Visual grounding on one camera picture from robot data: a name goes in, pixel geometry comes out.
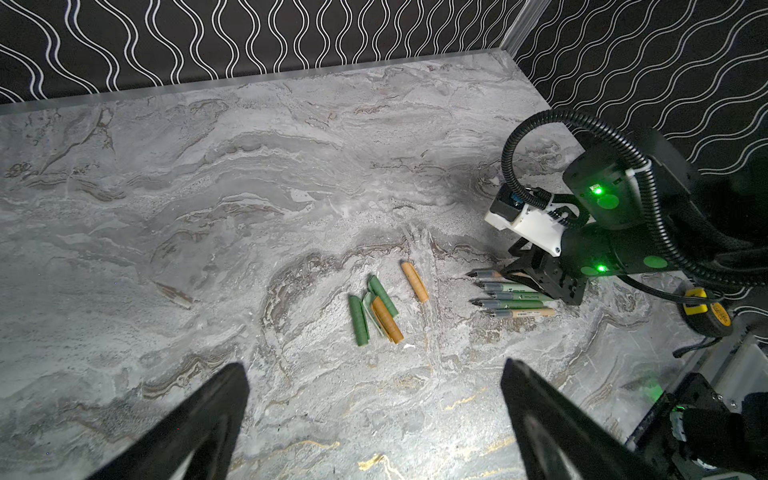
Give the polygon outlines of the tan pen cap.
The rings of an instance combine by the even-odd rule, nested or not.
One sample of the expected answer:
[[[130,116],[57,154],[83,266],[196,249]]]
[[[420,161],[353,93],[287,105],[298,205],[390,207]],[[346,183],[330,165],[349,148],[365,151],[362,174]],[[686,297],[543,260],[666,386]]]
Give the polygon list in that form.
[[[395,344],[399,344],[403,341],[404,336],[402,332],[380,297],[374,298],[372,309],[379,325],[382,327],[387,337]]]

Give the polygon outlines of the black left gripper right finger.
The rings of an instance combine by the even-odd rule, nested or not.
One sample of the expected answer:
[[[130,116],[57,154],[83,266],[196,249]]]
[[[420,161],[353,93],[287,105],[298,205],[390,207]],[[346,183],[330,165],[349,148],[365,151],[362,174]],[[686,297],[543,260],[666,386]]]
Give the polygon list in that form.
[[[658,479],[660,474],[520,360],[505,362],[501,391],[529,479]]]

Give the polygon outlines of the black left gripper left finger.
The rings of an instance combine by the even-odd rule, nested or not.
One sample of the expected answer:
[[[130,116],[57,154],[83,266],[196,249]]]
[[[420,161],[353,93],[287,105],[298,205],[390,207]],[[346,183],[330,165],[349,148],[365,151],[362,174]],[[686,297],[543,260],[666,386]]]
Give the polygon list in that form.
[[[92,479],[224,479],[249,396],[245,368],[225,365]]]

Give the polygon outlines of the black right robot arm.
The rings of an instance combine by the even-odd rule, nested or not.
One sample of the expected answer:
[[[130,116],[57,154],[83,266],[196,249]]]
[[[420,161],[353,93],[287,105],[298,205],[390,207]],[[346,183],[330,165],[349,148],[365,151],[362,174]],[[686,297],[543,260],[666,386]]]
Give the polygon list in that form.
[[[567,192],[525,186],[514,154],[533,130],[561,123],[597,142],[564,171]],[[501,154],[503,183],[486,221],[516,234],[501,274],[568,305],[592,278],[614,277],[673,303],[710,348],[733,331],[733,300],[767,293],[764,219],[696,171],[654,129],[625,133],[576,110],[523,121]],[[531,367],[505,363],[501,390],[531,479],[705,479],[767,475],[767,393],[727,406],[702,374],[688,373],[621,443]]]

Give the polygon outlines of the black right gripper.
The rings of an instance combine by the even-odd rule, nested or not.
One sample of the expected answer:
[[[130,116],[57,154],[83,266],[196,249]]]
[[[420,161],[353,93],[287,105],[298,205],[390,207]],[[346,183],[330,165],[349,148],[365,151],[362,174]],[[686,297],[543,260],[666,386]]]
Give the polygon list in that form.
[[[502,276],[521,283],[567,305],[580,305],[587,286],[586,277],[564,269],[559,258],[538,246],[519,239],[509,249],[513,261],[502,269]]]

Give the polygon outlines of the tan pen cap apart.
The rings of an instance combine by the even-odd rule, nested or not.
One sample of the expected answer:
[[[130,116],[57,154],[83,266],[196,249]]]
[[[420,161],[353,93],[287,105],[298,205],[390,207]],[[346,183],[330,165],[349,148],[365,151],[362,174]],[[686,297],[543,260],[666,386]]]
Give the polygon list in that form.
[[[429,294],[415,266],[407,261],[402,262],[400,266],[418,301],[420,303],[427,302]]]

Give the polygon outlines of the tan pen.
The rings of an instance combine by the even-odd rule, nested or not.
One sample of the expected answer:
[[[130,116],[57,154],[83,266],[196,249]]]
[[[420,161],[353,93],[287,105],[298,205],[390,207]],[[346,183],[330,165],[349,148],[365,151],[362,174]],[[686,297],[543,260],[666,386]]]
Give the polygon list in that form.
[[[524,317],[553,317],[556,311],[552,308],[534,309],[493,309],[488,313],[496,318],[524,318]]]
[[[473,269],[467,273],[470,278],[479,281],[504,282],[506,278],[498,271],[493,269]]]

